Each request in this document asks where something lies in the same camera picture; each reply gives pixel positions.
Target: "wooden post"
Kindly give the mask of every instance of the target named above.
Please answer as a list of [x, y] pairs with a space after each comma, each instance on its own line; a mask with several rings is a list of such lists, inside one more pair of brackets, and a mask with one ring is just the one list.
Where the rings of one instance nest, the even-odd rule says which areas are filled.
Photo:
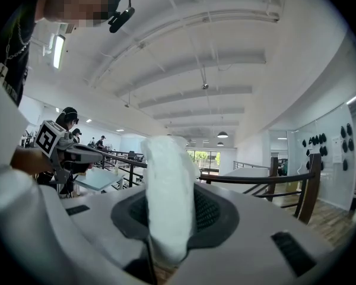
[[319, 183], [320, 183], [320, 154], [310, 155], [310, 171], [309, 173], [314, 173], [314, 177], [309, 179], [307, 184], [306, 192], [304, 195], [302, 210], [299, 214], [299, 220], [305, 224], [308, 224], [313, 214], [315, 202], [318, 197]]
[[[278, 157], [271, 157], [271, 168], [269, 170], [269, 177], [271, 178], [277, 176], [277, 170], [278, 170]], [[274, 194], [274, 190], [275, 190], [275, 183], [268, 186], [268, 188], [266, 189], [266, 194]], [[267, 197], [266, 199], [269, 202], [273, 201], [272, 197]]]

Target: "silver chain necklace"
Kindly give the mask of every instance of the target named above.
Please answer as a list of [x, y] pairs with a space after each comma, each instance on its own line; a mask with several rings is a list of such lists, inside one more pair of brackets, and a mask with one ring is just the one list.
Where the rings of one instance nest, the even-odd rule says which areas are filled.
[[17, 51], [16, 53], [14, 53], [13, 55], [9, 56], [9, 44], [10, 44], [11, 39], [12, 39], [12, 34], [13, 34], [13, 31], [12, 31], [10, 36], [9, 36], [9, 39], [8, 39], [7, 47], [5, 49], [5, 51], [6, 51], [5, 61], [4, 61], [4, 65], [5, 66], [7, 65], [7, 60], [8, 59], [12, 60], [13, 58], [15, 58], [18, 55], [20, 55], [30, 43], [31, 38], [29, 38], [28, 41], [24, 42], [23, 38], [21, 37], [21, 27], [20, 27], [20, 22], [19, 21], [17, 22], [17, 30], [18, 30], [18, 38], [19, 38], [19, 40], [20, 40], [20, 42], [22, 44], [22, 48], [19, 51]]

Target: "white bag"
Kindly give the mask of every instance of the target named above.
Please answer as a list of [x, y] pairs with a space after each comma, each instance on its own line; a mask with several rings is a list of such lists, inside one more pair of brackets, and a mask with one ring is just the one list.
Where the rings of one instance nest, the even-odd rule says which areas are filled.
[[194, 181], [200, 175], [185, 150], [183, 137], [150, 137], [141, 143], [148, 161], [144, 169], [153, 258], [178, 264], [195, 231]]

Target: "hat hanging on wall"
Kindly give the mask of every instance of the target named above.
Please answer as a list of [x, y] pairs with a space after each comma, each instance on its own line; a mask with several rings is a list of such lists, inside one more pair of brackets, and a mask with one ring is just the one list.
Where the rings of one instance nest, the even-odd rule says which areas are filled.
[[349, 148], [350, 151], [354, 150], [354, 142], [352, 141], [351, 138], [348, 141], [348, 148]]
[[342, 148], [343, 148], [344, 153], [347, 153], [348, 147], [347, 147], [347, 143], [345, 142], [345, 140], [343, 140]]
[[343, 160], [343, 171], [347, 171], [348, 170], [348, 163], [347, 160]]
[[348, 133], [349, 136], [352, 135], [352, 127], [351, 127], [351, 125], [349, 123], [347, 124], [347, 133]]
[[340, 130], [340, 135], [342, 136], [342, 138], [345, 138], [346, 137], [346, 133], [345, 133], [345, 130], [344, 130], [344, 127], [342, 126], [341, 130]]

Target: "ceiling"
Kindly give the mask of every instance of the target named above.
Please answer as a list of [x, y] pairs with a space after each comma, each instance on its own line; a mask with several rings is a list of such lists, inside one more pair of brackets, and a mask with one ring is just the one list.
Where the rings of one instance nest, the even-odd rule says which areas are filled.
[[[250, 126], [246, 116], [256, 111], [256, 96], [293, 81], [282, 75], [287, 68], [296, 71], [294, 66], [276, 65], [282, 55], [301, 65], [290, 50], [311, 52], [312, 44], [296, 37], [318, 35], [316, 23], [304, 26], [303, 18], [307, 10], [322, 12], [312, 0], [307, 3], [313, 8], [298, 1], [132, 0], [135, 15], [116, 34], [107, 24], [67, 34], [59, 71], [51, 66], [53, 54], [43, 56], [33, 42], [24, 92], [53, 106], [73, 102], [87, 118], [146, 136], [171, 133], [188, 140], [215, 138], [215, 143], [226, 131], [233, 147], [237, 130]], [[127, 4], [122, 0], [119, 9]], [[38, 23], [34, 38], [53, 29]]]

